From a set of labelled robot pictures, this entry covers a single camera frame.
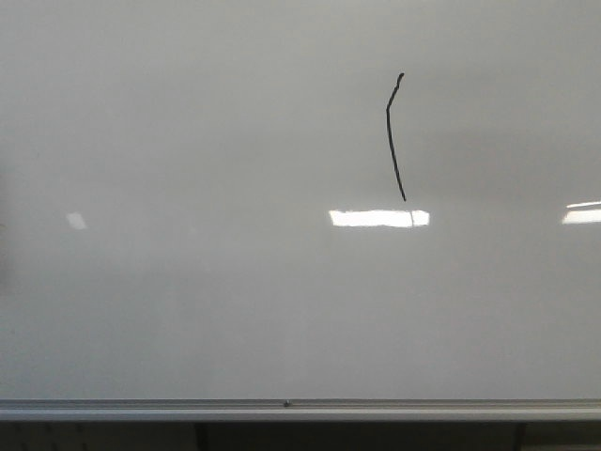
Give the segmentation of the large white whiteboard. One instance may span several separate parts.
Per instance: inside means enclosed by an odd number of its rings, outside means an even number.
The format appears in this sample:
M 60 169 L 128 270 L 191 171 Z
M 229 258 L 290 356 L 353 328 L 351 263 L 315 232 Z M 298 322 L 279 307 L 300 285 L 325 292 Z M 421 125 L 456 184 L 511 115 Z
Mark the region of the large white whiteboard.
M 1 396 L 597 398 L 599 197 L 596 1 L 5 1 Z

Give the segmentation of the black marker stroke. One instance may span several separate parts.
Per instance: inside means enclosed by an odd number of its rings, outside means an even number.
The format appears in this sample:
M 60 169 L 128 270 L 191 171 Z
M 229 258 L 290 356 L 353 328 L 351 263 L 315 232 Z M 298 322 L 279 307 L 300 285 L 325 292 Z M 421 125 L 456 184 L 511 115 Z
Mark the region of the black marker stroke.
M 397 159 L 397 155 L 396 155 L 395 144 L 394 144 L 394 140 L 393 140 L 393 124 L 392 124 L 393 103 L 394 103 L 396 95 L 400 89 L 400 86 L 401 86 L 404 76 L 405 76 L 405 73 L 400 72 L 395 80 L 393 90 L 391 92 L 389 99 L 387 100 L 387 103 L 386 103 L 385 116 L 386 116 L 387 139 L 388 139 L 389 150 L 391 153 L 391 158 L 392 158 L 392 163 L 393 163 L 394 177 L 395 177 L 397 188 L 401 195 L 401 198 L 403 199 L 404 202 L 407 202 L 407 200 L 408 200 L 407 194 L 405 192 L 405 188 L 403 186 L 403 181 L 401 179 L 400 167 L 399 167 L 399 163 L 398 163 L 398 159 Z

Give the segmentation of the aluminium whiteboard tray rail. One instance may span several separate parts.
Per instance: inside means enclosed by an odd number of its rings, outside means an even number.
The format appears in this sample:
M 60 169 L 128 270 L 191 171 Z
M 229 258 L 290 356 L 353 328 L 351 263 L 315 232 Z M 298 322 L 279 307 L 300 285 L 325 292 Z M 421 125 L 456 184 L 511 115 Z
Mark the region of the aluminium whiteboard tray rail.
M 284 407 L 285 400 L 291 405 Z M 599 399 L 3 399 L 7 422 L 598 421 Z

